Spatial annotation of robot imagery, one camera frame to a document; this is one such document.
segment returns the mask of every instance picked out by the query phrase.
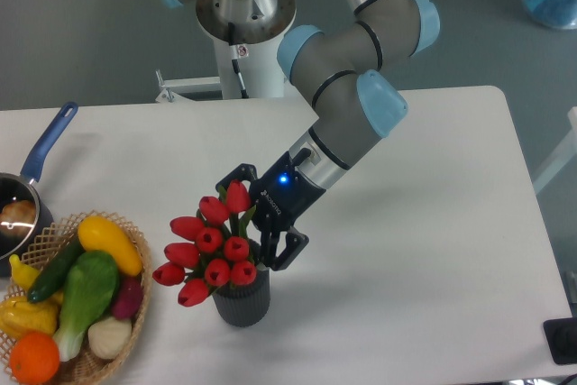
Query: black vase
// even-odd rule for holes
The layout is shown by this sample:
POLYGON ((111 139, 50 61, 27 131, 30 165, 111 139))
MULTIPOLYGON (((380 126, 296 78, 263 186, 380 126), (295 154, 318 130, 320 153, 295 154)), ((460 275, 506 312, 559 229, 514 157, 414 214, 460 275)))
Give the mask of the black vase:
POLYGON ((220 317, 230 325, 246 327, 256 324, 269 311, 269 270, 258 270, 256 279, 246 286, 230 289, 222 286, 214 294, 220 317))

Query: wicker basket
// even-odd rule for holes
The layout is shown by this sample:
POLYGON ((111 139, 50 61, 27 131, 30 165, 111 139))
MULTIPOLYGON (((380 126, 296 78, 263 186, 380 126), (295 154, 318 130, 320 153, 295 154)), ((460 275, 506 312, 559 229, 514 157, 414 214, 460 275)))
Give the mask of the wicker basket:
MULTIPOLYGON (((28 247, 28 251, 23 254, 22 262, 41 270, 62 247, 68 245, 76 234, 78 224, 89 215, 101 215, 115 222, 123 228, 136 246, 142 257, 141 284, 144 299, 140 309, 133 318, 133 333, 131 338, 116 358, 113 360, 101 360, 97 358, 88 349, 87 338, 85 338, 80 354, 74 360, 62 362, 56 376, 52 378, 50 382, 47 382, 49 384, 94 384, 109 378, 122 365, 132 350, 138 334, 141 331, 146 309, 151 297, 152 269, 151 253, 148 244, 142 233, 138 230, 138 227, 126 221, 118 214, 92 211, 88 214, 71 215, 68 218, 63 218, 58 224, 52 223, 51 227, 44 229, 42 234, 36 236, 34 242, 28 247)), ((11 281, 5 299, 20 295, 25 295, 24 290, 11 281)), ((8 362, 10 359, 10 351, 15 343, 16 341, 13 338, 0 332, 0 359, 5 365, 4 371, 13 381, 16 381, 16 379, 12 375, 8 362)))

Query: yellow pepper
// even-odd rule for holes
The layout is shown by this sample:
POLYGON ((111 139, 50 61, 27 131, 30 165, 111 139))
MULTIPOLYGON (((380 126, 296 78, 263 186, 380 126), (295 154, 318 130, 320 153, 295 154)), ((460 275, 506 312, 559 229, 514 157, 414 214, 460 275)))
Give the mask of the yellow pepper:
MULTIPOLYGON (((28 291, 36 278, 38 278, 40 271, 26 263, 22 263, 16 254, 11 255, 8 260, 10 261, 10 267, 12 268, 12 280, 14 280, 14 283, 22 289, 28 291)), ((62 301, 64 300, 62 290, 59 290, 52 295, 50 300, 61 306, 62 301)))
POLYGON ((53 335, 58 314, 58 306, 51 301, 31 304, 26 296, 8 298, 0 303, 0 329, 16 340, 30 331, 53 335))
POLYGON ((100 215, 87 216, 78 225, 78 239, 87 252, 110 254, 120 272, 136 277, 142 271, 141 255, 123 229, 100 215))

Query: artificial flower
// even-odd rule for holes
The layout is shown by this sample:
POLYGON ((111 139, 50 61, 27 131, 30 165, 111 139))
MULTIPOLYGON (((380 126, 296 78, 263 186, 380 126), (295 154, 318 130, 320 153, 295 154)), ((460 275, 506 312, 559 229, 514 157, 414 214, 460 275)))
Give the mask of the artificial flower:
POLYGON ((184 268, 169 261, 154 271, 152 277, 162 286, 175 286, 184 281, 185 272, 184 268))
POLYGON ((223 234, 214 227, 205 227, 197 236, 197 247, 201 252, 212 254, 223 244, 223 234))
POLYGON ((208 298, 208 286, 202 279, 187 281, 179 292, 179 304, 192 307, 208 298))
POLYGON ((200 252, 193 243, 169 243, 164 248, 164 255, 172 263, 190 270, 200 260, 200 252))
POLYGON ((211 286, 223 286, 231 277, 231 268, 225 259, 213 259, 205 270, 205 280, 211 286))
POLYGON ((228 208, 216 197, 202 197, 198 207, 200 208, 200 213, 206 218, 206 221, 216 227, 223 225, 230 216, 228 208))
POLYGON ((172 232, 188 241, 197 239, 198 232, 204 227, 203 221, 195 216, 180 216, 170 222, 172 232))
POLYGON ((233 180, 226 190, 226 207, 233 214, 240 214, 252 206, 246 187, 239 180, 233 180))
POLYGON ((236 286, 251 284, 256 279, 256 268, 249 261, 238 261, 231 269, 231 282, 236 286))
POLYGON ((229 261, 245 261, 249 252, 248 241, 240 236, 231 236, 224 243, 224 256, 229 261))

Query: artificial vegetable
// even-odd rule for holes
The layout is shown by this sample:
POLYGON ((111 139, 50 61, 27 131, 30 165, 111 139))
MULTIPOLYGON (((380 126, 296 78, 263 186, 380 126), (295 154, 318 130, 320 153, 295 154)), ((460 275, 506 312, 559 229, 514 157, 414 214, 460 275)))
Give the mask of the artificial vegetable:
POLYGON ((130 319, 107 317, 88 328, 90 350, 98 358, 113 360, 128 343, 132 332, 130 319))
POLYGON ((31 304, 26 296, 11 297, 0 303, 0 329, 16 340, 31 331, 53 335, 58 311, 58 306, 51 301, 31 304))
MULTIPOLYGON (((12 280, 14 280, 14 283, 16 283, 22 289, 28 291, 33 282, 40 275, 40 271, 30 265, 27 265, 26 263, 22 263, 17 254, 10 256, 8 261, 10 262, 10 267, 12 268, 12 280)), ((62 297, 62 290, 58 290, 50 297, 50 300, 61 306, 62 297)))
POLYGON ((107 252, 85 252, 70 268, 60 328, 54 334, 62 362, 78 355, 86 331, 108 308, 118 285, 118 269, 107 252))
POLYGON ((78 238, 87 252, 103 251, 114 257, 118 269, 132 277, 142 271, 141 256, 116 223, 100 215, 87 216, 78 225, 78 238))
POLYGON ((136 314, 143 298, 141 282, 135 277, 124 277, 110 306, 110 313, 116 319, 128 319, 136 314))
POLYGON ((78 238, 73 238, 41 270, 28 290, 28 300, 32 303, 44 301, 61 289, 70 267, 83 252, 85 251, 80 245, 78 238))

